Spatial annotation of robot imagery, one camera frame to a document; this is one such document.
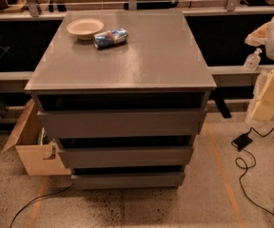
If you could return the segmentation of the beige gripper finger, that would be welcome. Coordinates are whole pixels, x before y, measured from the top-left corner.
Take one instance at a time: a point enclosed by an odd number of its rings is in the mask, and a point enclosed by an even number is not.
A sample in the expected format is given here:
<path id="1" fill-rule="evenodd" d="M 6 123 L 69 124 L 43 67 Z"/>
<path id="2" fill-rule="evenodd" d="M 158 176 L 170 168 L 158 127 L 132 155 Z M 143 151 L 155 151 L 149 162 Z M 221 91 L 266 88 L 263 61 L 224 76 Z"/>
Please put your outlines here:
<path id="1" fill-rule="evenodd" d="M 263 70 L 258 76 L 254 100 L 250 118 L 257 122 L 270 121 L 274 117 L 274 69 Z"/>
<path id="2" fill-rule="evenodd" d="M 259 47 L 260 45 L 264 45 L 266 43 L 267 30 L 269 26 L 270 23 L 267 22 L 256 28 L 254 31 L 246 36 L 245 43 L 253 47 Z"/>

